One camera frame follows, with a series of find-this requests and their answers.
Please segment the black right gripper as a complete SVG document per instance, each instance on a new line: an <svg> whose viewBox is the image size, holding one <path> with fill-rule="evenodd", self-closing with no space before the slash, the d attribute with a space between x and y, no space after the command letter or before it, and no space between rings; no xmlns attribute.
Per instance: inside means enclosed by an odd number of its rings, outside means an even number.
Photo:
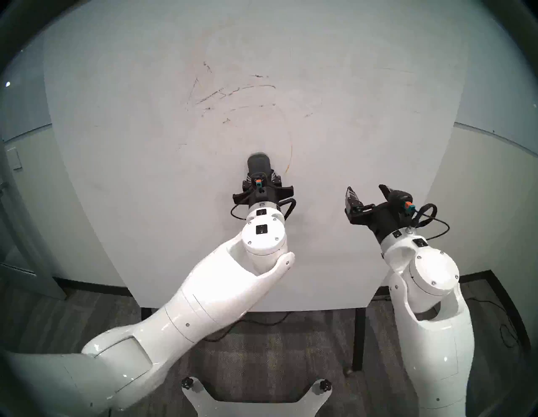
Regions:
<svg viewBox="0 0 538 417"><path fill-rule="evenodd" d="M387 237L401 237L401 229L409 227L413 214L392 204L396 201L394 189L382 184L379 184L379 189L387 203L365 206L353 189L348 187L345 193L344 212L352 225L368 227L381 244Z"/></svg>

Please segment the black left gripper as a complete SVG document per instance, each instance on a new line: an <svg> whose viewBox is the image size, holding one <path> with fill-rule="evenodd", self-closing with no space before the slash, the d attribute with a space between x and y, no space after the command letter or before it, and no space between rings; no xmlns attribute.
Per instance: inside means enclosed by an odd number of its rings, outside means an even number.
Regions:
<svg viewBox="0 0 538 417"><path fill-rule="evenodd" d="M265 203L275 207L280 206L280 200L292 198L294 195L293 186L283 186L281 176L275 170L271 171L271 187L253 187L252 181L243 180L242 192L233 194L232 199L235 205L248 205L253 209L256 204Z"/></svg>

